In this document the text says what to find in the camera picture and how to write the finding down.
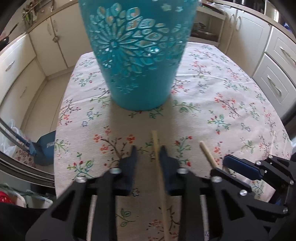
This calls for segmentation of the teal perforated plastic basket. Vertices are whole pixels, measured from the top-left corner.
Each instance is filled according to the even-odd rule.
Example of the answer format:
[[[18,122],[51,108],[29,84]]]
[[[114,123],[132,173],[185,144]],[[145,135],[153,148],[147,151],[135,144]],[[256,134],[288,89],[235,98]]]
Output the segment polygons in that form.
[[[150,110],[171,93],[196,16],[197,1],[79,1],[111,98]]]

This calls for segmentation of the white drawer unit right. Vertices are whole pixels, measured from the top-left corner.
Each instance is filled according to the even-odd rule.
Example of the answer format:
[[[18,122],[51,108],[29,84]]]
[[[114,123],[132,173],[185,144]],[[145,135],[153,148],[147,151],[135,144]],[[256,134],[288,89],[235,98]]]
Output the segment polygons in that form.
[[[295,115],[295,37],[245,6],[215,1],[225,16],[219,49],[253,78],[280,118]]]

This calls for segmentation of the white lower cabinets back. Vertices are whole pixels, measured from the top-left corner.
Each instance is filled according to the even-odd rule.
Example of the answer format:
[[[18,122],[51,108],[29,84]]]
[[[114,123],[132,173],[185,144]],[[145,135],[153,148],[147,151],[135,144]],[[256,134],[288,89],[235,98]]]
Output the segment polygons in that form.
[[[81,55],[92,51],[78,1],[53,11],[28,33],[46,76],[75,66]]]

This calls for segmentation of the white drawer unit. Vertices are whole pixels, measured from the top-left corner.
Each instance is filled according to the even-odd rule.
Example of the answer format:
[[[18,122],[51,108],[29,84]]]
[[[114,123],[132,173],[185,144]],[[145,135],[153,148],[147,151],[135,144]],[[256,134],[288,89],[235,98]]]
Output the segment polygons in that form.
[[[295,37],[245,6],[215,1],[225,16],[219,49],[253,78],[280,118],[295,115]]]
[[[28,34],[1,51],[1,118],[21,128],[28,108],[45,80]]]

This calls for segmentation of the black wok on stove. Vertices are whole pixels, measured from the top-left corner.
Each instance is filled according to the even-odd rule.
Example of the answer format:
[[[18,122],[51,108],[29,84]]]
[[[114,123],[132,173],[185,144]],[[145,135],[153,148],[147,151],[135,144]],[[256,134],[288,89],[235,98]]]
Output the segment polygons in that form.
[[[2,49],[9,44],[10,35],[17,26],[18,26],[18,23],[15,24],[15,26],[12,28],[12,30],[9,32],[9,34],[6,37],[0,40],[0,51],[2,51]]]

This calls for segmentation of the white drawer unit left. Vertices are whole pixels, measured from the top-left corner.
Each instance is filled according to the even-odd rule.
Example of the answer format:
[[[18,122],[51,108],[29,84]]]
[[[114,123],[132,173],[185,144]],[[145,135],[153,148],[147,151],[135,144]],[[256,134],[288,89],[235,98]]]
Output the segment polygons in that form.
[[[45,80],[28,34],[1,51],[1,118],[21,128],[28,108]]]

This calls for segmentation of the floral tablecloth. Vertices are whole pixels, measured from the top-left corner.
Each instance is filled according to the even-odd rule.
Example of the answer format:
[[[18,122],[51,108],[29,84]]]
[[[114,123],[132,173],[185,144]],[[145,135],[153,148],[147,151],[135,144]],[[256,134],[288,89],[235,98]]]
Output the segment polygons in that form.
[[[152,131],[171,157],[202,177],[209,176],[211,166],[200,142],[218,165],[227,154],[249,161],[292,154],[292,142],[267,97],[213,46],[188,44],[169,99],[148,111],[115,104],[94,54],[86,53],[75,65],[58,117],[56,193],[76,177],[100,176],[136,146],[132,193],[117,200],[118,239],[163,240]]]

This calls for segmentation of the blue dustpan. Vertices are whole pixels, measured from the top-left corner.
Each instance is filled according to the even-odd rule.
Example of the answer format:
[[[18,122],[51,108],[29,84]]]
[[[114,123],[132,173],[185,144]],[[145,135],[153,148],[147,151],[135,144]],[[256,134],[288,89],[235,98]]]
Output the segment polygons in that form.
[[[30,155],[34,157],[34,162],[40,166],[49,166],[54,163],[54,145],[56,132],[50,132],[41,136],[38,141],[30,142]]]

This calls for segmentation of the mop with blue clip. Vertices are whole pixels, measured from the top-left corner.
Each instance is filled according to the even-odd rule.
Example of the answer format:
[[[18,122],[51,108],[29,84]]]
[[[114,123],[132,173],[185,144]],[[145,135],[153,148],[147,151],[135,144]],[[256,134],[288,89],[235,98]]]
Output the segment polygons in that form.
[[[31,156],[36,156],[37,151],[35,149],[34,143],[27,141],[17,132],[12,130],[8,124],[6,124],[1,118],[1,133],[12,143],[17,145],[19,148],[29,153]]]

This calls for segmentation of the wall utensil rack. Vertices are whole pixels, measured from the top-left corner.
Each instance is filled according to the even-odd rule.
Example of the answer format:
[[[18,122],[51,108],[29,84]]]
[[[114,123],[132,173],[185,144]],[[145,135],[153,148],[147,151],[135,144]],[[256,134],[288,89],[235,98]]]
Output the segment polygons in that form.
[[[44,15],[51,13],[55,8],[53,0],[29,1],[23,8],[22,18],[27,25],[32,25]]]

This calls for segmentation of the white tiered storage cart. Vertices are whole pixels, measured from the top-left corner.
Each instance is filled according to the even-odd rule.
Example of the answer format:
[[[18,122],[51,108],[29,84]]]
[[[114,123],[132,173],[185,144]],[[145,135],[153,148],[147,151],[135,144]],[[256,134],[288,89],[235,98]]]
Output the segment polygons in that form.
[[[226,13],[224,10],[212,4],[198,6],[189,42],[219,47],[225,20]]]

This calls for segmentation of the white plastic bag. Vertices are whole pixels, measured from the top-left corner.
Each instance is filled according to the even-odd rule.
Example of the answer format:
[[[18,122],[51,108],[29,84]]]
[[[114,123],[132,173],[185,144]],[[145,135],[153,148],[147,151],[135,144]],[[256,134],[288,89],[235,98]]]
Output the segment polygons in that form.
[[[16,158],[17,154],[25,151],[25,144],[16,136],[24,137],[23,133],[16,127],[15,121],[10,120],[6,123],[1,118],[1,151],[11,158]]]

